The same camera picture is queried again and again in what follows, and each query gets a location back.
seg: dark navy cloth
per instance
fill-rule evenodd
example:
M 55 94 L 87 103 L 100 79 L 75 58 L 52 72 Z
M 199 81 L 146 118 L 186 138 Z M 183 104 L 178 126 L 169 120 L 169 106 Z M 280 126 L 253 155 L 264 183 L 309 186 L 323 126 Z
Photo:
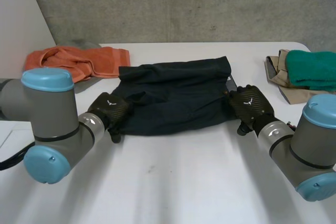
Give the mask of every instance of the dark navy cloth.
M 225 91 L 231 67 L 226 57 L 120 67 L 112 94 L 133 103 L 120 127 L 130 135 L 165 135 L 201 129 L 234 118 Z

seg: light blue cap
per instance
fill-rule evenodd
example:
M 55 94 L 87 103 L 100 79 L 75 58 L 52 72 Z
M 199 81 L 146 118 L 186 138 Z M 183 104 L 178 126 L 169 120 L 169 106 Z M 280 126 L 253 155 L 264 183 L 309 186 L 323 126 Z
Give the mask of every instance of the light blue cap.
M 64 92 L 74 87 L 71 73 L 61 68 L 35 68 L 22 75 L 23 85 L 40 91 Z
M 324 173 L 309 178 L 300 183 L 295 190 L 306 201 L 327 199 L 336 194 L 336 173 Z
M 302 114 L 315 125 L 336 129 L 336 95 L 314 95 L 304 106 Z
M 68 160 L 61 153 L 42 145 L 31 147 L 23 161 L 30 176 L 41 183 L 57 183 L 71 170 Z

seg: white wall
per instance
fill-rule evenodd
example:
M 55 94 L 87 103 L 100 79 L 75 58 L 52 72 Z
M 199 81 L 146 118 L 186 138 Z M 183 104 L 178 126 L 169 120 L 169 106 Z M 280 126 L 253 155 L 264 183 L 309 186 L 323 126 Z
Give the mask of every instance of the white wall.
M 0 0 L 0 78 L 20 78 L 30 52 L 54 45 L 36 0 Z

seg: orange towel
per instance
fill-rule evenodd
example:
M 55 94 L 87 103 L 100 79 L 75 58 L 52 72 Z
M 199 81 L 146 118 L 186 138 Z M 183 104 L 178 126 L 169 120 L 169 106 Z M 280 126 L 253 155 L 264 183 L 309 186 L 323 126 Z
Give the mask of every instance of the orange towel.
M 130 53 L 111 47 L 81 50 L 76 47 L 51 47 L 27 56 L 25 70 L 34 68 L 63 68 L 72 74 L 74 83 L 90 76 L 117 78 L 119 66 L 130 66 Z

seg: teal towel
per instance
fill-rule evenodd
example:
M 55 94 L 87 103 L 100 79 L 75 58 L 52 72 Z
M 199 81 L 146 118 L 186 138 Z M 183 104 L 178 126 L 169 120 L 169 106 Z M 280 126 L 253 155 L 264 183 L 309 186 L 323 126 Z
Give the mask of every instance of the teal towel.
M 286 65 L 290 82 L 294 86 L 307 86 L 310 90 L 336 90 L 336 53 L 289 51 Z

